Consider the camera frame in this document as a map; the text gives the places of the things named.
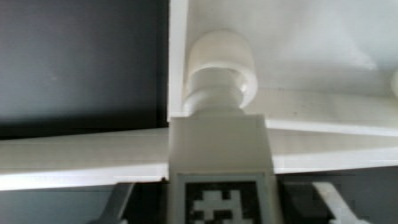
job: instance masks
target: gray surface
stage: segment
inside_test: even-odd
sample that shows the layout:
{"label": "gray surface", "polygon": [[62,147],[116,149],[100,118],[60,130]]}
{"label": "gray surface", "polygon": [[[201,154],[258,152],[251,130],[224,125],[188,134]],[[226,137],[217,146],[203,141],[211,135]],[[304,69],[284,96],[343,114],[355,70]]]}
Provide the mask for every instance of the gray surface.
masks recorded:
{"label": "gray surface", "polygon": [[87,224],[101,215],[112,187],[0,192],[0,223]]}
{"label": "gray surface", "polygon": [[0,0],[0,139],[160,126],[165,5]]}
{"label": "gray surface", "polygon": [[279,175],[279,180],[331,182],[359,219],[398,223],[398,167]]}

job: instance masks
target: white cylindrical knob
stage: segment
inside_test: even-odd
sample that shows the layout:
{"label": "white cylindrical knob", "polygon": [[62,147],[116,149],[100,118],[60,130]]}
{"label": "white cylindrical knob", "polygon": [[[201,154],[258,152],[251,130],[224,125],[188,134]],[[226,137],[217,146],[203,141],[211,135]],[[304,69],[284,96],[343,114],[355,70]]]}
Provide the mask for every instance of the white cylindrical knob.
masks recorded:
{"label": "white cylindrical knob", "polygon": [[[219,71],[213,70],[213,77],[208,69],[219,69]],[[220,75],[220,69],[231,73],[231,82],[227,81],[226,75]],[[185,97],[192,98],[192,91],[199,91],[199,88],[208,88],[208,86],[215,88],[217,85],[226,87],[229,85],[229,87],[235,86],[229,91],[235,92],[236,88],[242,92],[238,107],[243,108],[247,106],[258,92],[258,79],[251,47],[243,37],[235,32],[226,30],[213,31],[197,40],[190,50],[185,78]],[[192,108],[192,102],[187,99],[185,109]]]}

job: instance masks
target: white ledge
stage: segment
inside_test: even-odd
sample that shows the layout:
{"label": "white ledge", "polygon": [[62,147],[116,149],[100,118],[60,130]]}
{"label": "white ledge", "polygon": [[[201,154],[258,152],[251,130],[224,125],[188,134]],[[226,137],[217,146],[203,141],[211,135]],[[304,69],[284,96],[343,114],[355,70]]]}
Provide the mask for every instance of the white ledge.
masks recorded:
{"label": "white ledge", "polygon": [[398,137],[398,99],[261,89],[245,111],[270,129]]}

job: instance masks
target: black surface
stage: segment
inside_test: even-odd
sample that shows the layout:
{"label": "black surface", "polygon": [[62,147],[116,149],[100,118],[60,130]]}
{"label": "black surface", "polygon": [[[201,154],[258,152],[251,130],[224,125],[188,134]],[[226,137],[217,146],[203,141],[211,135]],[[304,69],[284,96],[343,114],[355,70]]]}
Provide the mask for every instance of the black surface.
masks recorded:
{"label": "black surface", "polygon": [[128,223],[167,223],[167,186],[167,182],[135,184],[123,215]]}
{"label": "black surface", "polygon": [[165,127],[165,0],[0,0],[0,139]]}
{"label": "black surface", "polygon": [[331,182],[357,217],[377,224],[398,223],[398,167],[286,174],[277,179]]}
{"label": "black surface", "polygon": [[313,184],[279,182],[284,224],[329,224],[334,219]]}

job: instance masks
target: dark background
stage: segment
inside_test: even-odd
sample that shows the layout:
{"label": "dark background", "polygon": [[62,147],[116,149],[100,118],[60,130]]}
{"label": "dark background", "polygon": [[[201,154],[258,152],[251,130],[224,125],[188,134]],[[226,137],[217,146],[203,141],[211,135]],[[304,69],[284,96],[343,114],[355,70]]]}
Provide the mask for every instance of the dark background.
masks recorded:
{"label": "dark background", "polygon": [[0,0],[0,139],[167,126],[165,0]]}

